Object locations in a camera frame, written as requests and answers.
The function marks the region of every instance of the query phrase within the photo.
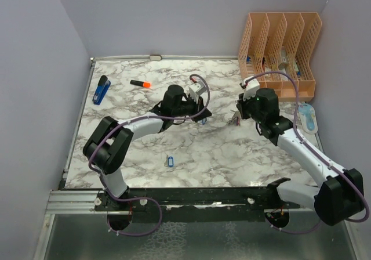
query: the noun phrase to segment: orange desk organizer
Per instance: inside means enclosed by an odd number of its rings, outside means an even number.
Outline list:
[[[305,13],[249,13],[238,52],[241,77],[263,72],[265,66],[279,70],[281,47],[287,54],[286,73],[299,89],[299,100],[308,102],[314,97],[315,80],[309,67],[322,22],[316,12]],[[294,70],[294,60],[300,71]],[[294,87],[287,78],[279,75],[259,77],[261,88],[272,88],[281,102],[295,101]]]

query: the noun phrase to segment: white marble surface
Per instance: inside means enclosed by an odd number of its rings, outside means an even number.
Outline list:
[[[118,60],[96,63],[66,188],[101,187],[82,148],[103,117],[118,120],[142,115],[162,100],[169,85],[178,84],[186,90],[193,73],[202,75],[210,86],[213,116],[205,125],[187,121],[132,142],[121,166],[130,187],[264,186],[282,177],[313,184],[291,156],[257,134],[252,120],[242,121],[240,127],[227,124],[242,92],[236,60]],[[101,105],[96,106],[92,97],[103,74],[112,84]],[[152,87],[130,85],[131,79],[149,81]],[[293,118],[293,103],[281,103],[280,107],[282,115]],[[305,136],[317,144],[314,135]],[[174,167],[167,166],[167,156],[174,158]]]

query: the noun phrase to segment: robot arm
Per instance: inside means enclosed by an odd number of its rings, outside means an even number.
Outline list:
[[[127,122],[110,137],[112,143],[108,144],[106,142],[103,144],[93,159],[93,164],[100,170],[102,180],[115,197],[120,197],[128,189],[119,168],[132,141],[149,134],[165,131],[173,124],[173,118],[175,117],[194,116],[204,109],[203,99],[200,95],[206,91],[206,85],[202,81],[194,81],[189,86],[188,91],[189,93],[186,95],[181,86],[171,85],[165,92],[163,100],[147,114],[129,120],[117,121],[111,117],[105,117],[101,120],[83,147],[83,154],[88,159],[110,131],[118,124]],[[208,109],[204,109],[200,115],[193,117],[192,120],[197,122],[211,115]]]
[[[243,88],[245,91],[240,94],[237,101],[241,118],[254,119],[258,133],[293,156],[318,185],[311,187],[287,178],[280,179],[275,184],[280,199],[315,210],[321,220],[328,225],[334,225],[362,211],[364,205],[354,190],[312,151],[332,163],[332,167],[343,173],[363,194],[362,175],[356,169],[346,170],[332,161],[308,142],[300,132],[298,133],[302,139],[299,139],[293,123],[279,115],[278,97],[273,89],[259,89],[259,82],[256,79],[247,85],[244,81]]]

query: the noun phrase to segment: stapler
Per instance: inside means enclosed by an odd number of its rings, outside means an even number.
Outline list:
[[[95,105],[100,105],[101,101],[103,100],[104,96],[106,95],[108,88],[111,85],[111,81],[108,80],[107,76],[102,75],[98,82],[98,87],[95,90],[93,96],[93,103]]]

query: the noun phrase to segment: gray wall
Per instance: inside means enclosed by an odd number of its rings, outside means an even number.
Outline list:
[[[91,56],[237,55],[248,12],[327,0],[61,0]]]
[[[371,0],[330,0],[312,68],[314,106],[326,154],[362,172],[371,203]],[[359,226],[370,242],[371,220]],[[371,257],[370,246],[366,247]]]
[[[31,259],[89,56],[59,0],[0,0],[0,258]]]

